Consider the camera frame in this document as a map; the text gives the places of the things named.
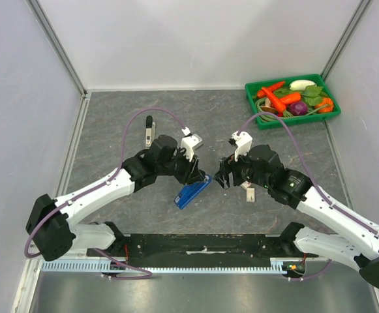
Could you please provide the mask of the blue and black stapler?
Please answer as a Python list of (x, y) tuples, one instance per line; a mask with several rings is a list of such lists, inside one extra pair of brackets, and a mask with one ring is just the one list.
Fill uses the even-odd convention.
[(179, 209), (184, 209), (211, 183), (211, 180), (211, 176), (206, 175), (203, 181), (184, 186), (174, 199), (175, 205)]

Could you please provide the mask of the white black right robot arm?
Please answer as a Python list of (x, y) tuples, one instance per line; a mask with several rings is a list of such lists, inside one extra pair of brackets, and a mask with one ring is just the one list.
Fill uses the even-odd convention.
[(325, 224), (335, 232), (324, 235), (291, 223), (279, 240), (285, 256), (298, 252), (316, 254), (355, 269), (379, 289), (379, 225), (362, 217), (325, 192), (305, 174), (285, 168), (268, 145), (258, 145), (246, 155), (232, 154), (220, 160), (214, 179), (222, 188), (244, 182), (264, 187), (278, 203)]

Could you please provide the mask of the beige and black stapler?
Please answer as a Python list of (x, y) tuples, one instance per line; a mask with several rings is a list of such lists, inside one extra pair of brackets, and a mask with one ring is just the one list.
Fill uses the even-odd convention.
[(145, 147), (150, 148), (153, 140), (155, 139), (156, 123), (151, 115), (145, 119)]

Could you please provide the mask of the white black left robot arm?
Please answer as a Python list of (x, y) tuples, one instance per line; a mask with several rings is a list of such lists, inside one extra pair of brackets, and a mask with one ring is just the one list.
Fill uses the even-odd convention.
[(29, 243), (38, 250), (35, 256), (54, 261), (82, 248), (99, 248), (110, 256), (122, 253), (124, 241), (113, 223), (80, 222), (114, 200), (152, 185), (159, 176), (174, 177), (184, 186), (202, 183), (206, 174), (199, 169), (195, 154), (201, 142), (196, 134), (184, 137), (181, 142), (160, 135), (150, 147), (127, 158), (98, 181), (58, 198), (48, 194), (38, 197), (25, 227)]

